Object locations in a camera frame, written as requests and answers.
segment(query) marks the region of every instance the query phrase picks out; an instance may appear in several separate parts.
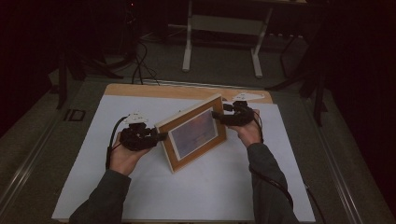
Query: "table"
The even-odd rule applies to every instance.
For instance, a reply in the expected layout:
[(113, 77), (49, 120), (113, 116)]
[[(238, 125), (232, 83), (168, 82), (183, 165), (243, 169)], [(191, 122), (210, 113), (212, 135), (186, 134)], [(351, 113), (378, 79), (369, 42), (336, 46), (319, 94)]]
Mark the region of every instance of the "table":
[[(240, 92), (264, 95), (263, 99), (251, 101), (249, 105), (265, 115), (262, 122), (267, 128), (264, 133), (266, 143), (288, 180), (295, 204), (294, 213), (301, 221), (315, 221), (282, 118), (267, 91), (126, 84), (107, 86), (52, 218), (67, 222), (95, 188), (105, 170), (106, 145), (112, 128), (125, 113), (141, 109), (150, 127), (213, 93), (221, 93), (226, 100), (231, 100)], [(161, 144), (152, 149), (139, 161), (131, 175), (132, 184), (124, 204), (123, 220), (253, 220), (246, 150), (233, 131), (228, 130), (227, 136), (225, 143), (175, 174), (167, 164)]]
[(193, 2), (192, 0), (189, 1), (188, 20), (187, 20), (187, 42), (184, 51), (182, 70), (184, 72), (190, 71), (192, 30), (206, 30), (206, 31), (215, 31), (215, 32), (223, 32), (223, 33), (241, 34), (241, 35), (256, 35), (258, 37), (258, 40), (256, 46), (253, 49), (251, 49), (251, 58), (253, 61), (254, 73), (257, 78), (262, 77), (262, 68), (260, 66), (259, 51), (262, 46), (262, 41), (264, 39), (274, 7), (276, 5), (285, 5), (285, 4), (298, 5), (298, 6), (307, 5), (307, 2), (305, 0), (295, 0), (295, 1), (240, 0), (239, 2), (241, 3), (251, 2), (251, 3), (264, 3), (267, 5), (268, 8), (266, 9), (266, 11), (263, 12), (266, 14), (264, 20), (256, 21), (256, 20), (242, 20), (237, 18), (197, 15), (194, 14), (192, 11), (192, 2)]

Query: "hand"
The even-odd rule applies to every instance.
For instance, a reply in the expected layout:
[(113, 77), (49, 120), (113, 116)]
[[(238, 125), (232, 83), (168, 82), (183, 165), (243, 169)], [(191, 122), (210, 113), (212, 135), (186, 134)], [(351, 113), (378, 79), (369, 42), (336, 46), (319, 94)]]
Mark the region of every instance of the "hand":
[[(254, 109), (256, 112), (254, 117), (256, 120), (260, 118), (260, 110)], [(250, 146), (253, 143), (261, 143), (262, 137), (260, 128), (257, 123), (253, 120), (249, 124), (245, 126), (228, 126), (228, 128), (235, 130), (238, 133), (239, 139), (241, 139), (242, 143), (245, 147)]]
[(130, 175), (143, 155), (150, 151), (150, 148), (140, 151), (131, 151), (120, 144), (120, 133), (117, 135), (116, 143), (113, 145), (110, 157), (110, 170), (122, 175)]

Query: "wooden picture frame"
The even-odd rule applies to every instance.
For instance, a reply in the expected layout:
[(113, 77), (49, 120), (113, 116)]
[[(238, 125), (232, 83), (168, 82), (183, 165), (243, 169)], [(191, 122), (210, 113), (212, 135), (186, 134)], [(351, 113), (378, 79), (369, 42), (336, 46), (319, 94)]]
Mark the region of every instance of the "wooden picture frame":
[(154, 125), (158, 133), (168, 133), (162, 144), (172, 173), (226, 140), (225, 126), (212, 111), (224, 113), (220, 94)]

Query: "dark background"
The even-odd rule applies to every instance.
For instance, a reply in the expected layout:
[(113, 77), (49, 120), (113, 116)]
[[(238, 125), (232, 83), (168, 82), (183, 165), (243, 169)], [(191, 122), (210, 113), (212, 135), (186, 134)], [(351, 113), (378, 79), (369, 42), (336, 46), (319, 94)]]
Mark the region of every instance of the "dark background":
[[(100, 3), (109, 2), (114, 2), (114, 7), (98, 7)], [(83, 0), (2, 1), (0, 136), (51, 88), (48, 73), (58, 67), (60, 36), (98, 60), (104, 59), (105, 51), (123, 53), (117, 46), (124, 28), (125, 17), (120, 10), (124, 3), (131, 2), (97, 1), (96, 7), (92, 7), (91, 2)], [(166, 36), (168, 23), (186, 24), (187, 1), (148, 0), (135, 3), (138, 7), (136, 17), (141, 22), (137, 33), (154, 31)], [(92, 9), (99, 15), (113, 15), (109, 17), (113, 20), (94, 19), (96, 14), (92, 14)], [(319, 72), (327, 74), (326, 86), (332, 91), (394, 215), (395, 11), (395, 1), (339, 1), (324, 20), (316, 44), (306, 55), (307, 69), (310, 66), (319, 67)], [(252, 14), (247, 8), (236, 13), (241, 16)], [(275, 14), (278, 25), (276, 22), (271, 24), (273, 33), (293, 33), (290, 27), (295, 26), (290, 23), (296, 20), (292, 20), (289, 14), (286, 8)], [(111, 39), (114, 35), (99, 35), (103, 31), (120, 35)]]

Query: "gray sleeve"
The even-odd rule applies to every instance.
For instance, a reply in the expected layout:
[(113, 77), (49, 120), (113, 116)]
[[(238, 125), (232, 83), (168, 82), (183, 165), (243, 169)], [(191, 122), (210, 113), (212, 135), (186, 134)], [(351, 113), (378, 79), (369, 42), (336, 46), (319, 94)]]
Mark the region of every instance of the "gray sleeve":
[(69, 223), (121, 223), (131, 178), (106, 170), (96, 189), (69, 218)]
[[(285, 189), (288, 188), (284, 174), (265, 144), (250, 145), (247, 148), (247, 157), (253, 170), (275, 180)], [(280, 189), (255, 175), (252, 175), (252, 187), (256, 223), (299, 223), (287, 197)]]

